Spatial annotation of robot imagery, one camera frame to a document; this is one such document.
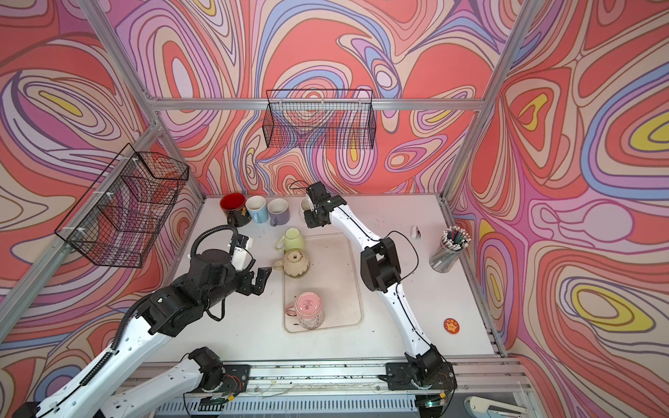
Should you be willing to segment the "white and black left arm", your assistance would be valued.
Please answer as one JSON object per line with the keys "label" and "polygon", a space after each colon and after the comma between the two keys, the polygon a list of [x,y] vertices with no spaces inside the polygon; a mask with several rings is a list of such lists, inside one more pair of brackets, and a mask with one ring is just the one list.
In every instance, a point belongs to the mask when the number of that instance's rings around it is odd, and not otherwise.
{"label": "white and black left arm", "polygon": [[252,270],[246,250],[210,249],[190,255],[190,267],[171,285],[136,302],[106,350],[42,402],[26,402],[16,417],[142,417],[196,389],[220,391],[224,365],[209,348],[197,348],[167,372],[123,390],[144,361],[189,325],[224,306],[226,297],[264,292],[271,268]]}

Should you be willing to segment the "light blue mug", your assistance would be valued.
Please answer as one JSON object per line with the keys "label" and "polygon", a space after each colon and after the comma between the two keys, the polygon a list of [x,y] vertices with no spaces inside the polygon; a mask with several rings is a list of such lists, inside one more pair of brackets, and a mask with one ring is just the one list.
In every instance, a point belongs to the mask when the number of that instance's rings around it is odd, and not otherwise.
{"label": "light blue mug", "polygon": [[252,196],[247,199],[246,207],[254,223],[263,224],[268,222],[269,213],[267,203],[267,200],[260,195]]}

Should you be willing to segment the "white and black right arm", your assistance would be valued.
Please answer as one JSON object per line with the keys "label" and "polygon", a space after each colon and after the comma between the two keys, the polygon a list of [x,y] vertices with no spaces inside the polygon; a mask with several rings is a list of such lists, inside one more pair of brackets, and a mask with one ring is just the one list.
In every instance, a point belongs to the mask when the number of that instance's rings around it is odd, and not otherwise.
{"label": "white and black right arm", "polygon": [[340,195],[330,194],[321,182],[307,186],[306,194],[310,201],[309,209],[304,212],[307,227],[335,226],[351,243],[358,245],[362,282],[383,301],[402,337],[408,376],[387,376],[385,381],[395,388],[412,386],[430,389],[440,386],[448,394],[454,392],[457,383],[451,363],[423,332],[407,301],[395,242],[388,234],[382,237],[364,226],[346,200]]}

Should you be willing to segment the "purple mug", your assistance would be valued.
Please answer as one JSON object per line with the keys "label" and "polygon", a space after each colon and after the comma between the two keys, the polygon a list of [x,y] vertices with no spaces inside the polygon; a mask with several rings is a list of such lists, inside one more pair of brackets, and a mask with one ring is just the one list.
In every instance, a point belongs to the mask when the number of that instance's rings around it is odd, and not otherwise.
{"label": "purple mug", "polygon": [[285,199],[273,199],[268,202],[270,226],[283,226],[290,221],[289,202]]}

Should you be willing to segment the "white small mug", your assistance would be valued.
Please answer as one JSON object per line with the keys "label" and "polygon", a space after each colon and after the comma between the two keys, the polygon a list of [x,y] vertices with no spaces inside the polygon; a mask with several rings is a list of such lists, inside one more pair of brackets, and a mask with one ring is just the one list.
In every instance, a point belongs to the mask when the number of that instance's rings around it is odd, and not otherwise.
{"label": "white small mug", "polygon": [[300,202],[300,214],[304,215],[305,212],[309,212],[312,210],[313,210],[313,204],[310,198],[309,197],[303,198]]}

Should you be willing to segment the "black skull mug red inside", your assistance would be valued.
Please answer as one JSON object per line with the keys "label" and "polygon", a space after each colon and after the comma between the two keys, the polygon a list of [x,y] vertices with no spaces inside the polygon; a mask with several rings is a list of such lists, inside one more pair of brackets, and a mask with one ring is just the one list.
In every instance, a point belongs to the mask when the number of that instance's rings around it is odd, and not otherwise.
{"label": "black skull mug red inside", "polygon": [[247,199],[242,193],[230,193],[221,198],[220,207],[228,225],[240,228],[252,221],[246,204]]}

